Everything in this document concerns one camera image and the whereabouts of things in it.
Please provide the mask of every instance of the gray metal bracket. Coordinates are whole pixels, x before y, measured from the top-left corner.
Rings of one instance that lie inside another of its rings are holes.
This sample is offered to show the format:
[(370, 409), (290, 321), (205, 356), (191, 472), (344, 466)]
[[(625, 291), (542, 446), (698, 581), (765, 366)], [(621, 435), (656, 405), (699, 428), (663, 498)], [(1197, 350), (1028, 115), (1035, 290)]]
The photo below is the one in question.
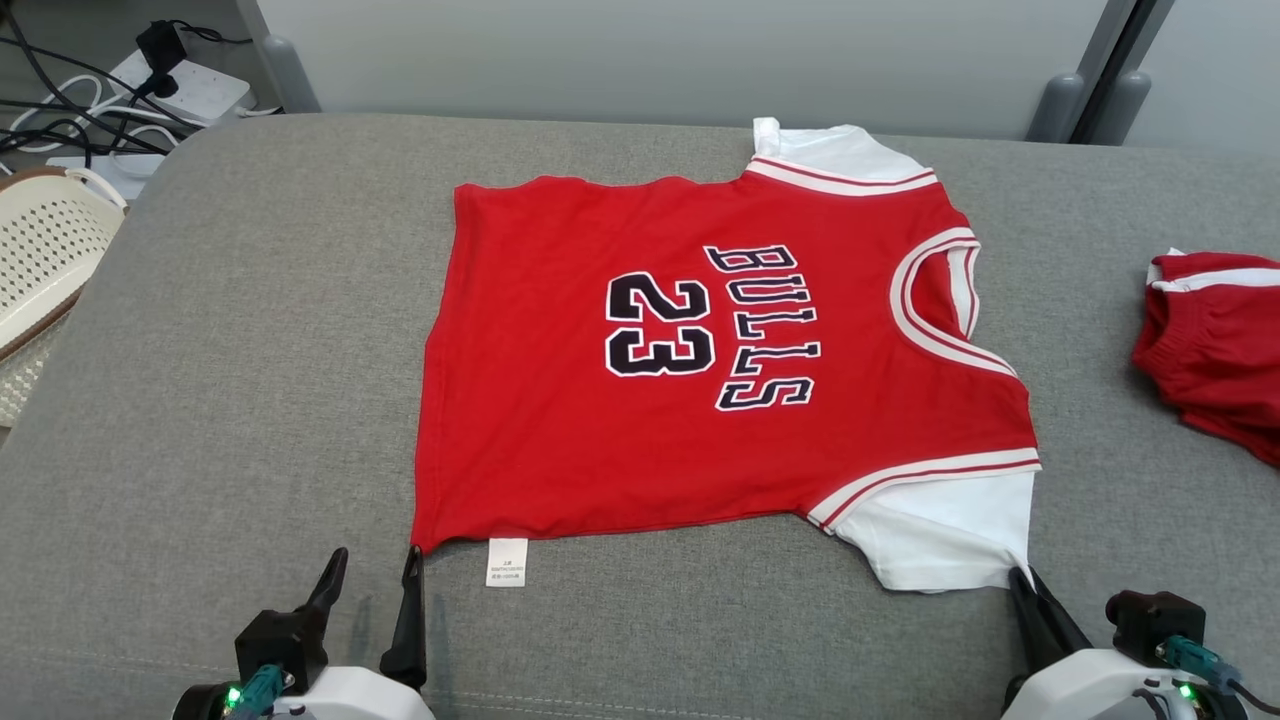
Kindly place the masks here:
[(266, 67), (266, 74), (271, 79), (275, 95), (280, 99), (280, 106), (288, 113), (319, 113), (320, 102), (293, 42), (268, 29), (257, 0), (236, 0), (236, 5), (244, 18), (244, 26), (253, 38), (259, 58)]

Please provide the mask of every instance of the white laundry basket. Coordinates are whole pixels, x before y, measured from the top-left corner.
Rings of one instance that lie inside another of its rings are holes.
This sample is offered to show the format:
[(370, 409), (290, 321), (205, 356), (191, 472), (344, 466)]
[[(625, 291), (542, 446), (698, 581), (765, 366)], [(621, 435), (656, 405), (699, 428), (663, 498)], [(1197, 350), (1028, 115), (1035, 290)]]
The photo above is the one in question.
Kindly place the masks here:
[(18, 419), (125, 208), (92, 170), (37, 168), (0, 181), (0, 427)]

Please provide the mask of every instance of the gray wall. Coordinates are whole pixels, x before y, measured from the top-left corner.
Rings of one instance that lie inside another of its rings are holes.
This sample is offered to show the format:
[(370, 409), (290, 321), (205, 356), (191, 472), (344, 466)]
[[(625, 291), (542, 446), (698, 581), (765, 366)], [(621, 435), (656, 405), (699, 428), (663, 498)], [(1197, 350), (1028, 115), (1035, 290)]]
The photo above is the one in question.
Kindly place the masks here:
[(1176, 0), (1140, 65), (1125, 145), (1280, 155), (1280, 3)]
[(257, 0), (325, 110), (1021, 138), (1106, 0)]

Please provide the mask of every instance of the floor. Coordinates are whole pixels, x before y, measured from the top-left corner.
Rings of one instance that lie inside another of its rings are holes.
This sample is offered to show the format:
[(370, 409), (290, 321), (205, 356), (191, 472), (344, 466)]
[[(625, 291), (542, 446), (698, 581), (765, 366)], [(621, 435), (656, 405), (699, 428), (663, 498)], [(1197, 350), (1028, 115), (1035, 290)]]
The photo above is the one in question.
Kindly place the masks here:
[[(151, 20), (182, 19), (210, 27), (225, 37), (248, 37), (234, 0), (13, 0), (13, 13), (27, 40), (38, 47), (61, 53), (110, 70), (137, 49), (134, 37)], [(13, 31), (0, 27), (0, 35)], [(247, 81), (259, 99), (259, 108), (276, 105), (275, 92), (252, 45), (216, 45), (183, 33), (188, 59)], [(54, 82), (81, 74), (81, 68), (37, 56)], [(88, 83), (74, 86), (73, 100), (90, 97)], [(0, 99), (38, 102), (47, 91), (26, 63), (22, 51), (0, 46)], [(0, 127), (8, 128), (22, 110), (0, 108)], [(74, 150), (55, 151), (76, 154)], [(42, 165), (47, 155), (6, 152), (0, 156), (13, 169)]]

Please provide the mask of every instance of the wall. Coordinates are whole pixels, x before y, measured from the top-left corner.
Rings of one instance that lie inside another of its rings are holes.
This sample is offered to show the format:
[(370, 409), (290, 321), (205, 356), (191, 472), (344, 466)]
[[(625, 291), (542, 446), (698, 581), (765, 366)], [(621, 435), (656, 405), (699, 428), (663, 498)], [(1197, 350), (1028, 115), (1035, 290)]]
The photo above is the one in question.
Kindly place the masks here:
[(1280, 3), (1176, 0), (1125, 145), (1280, 155)]

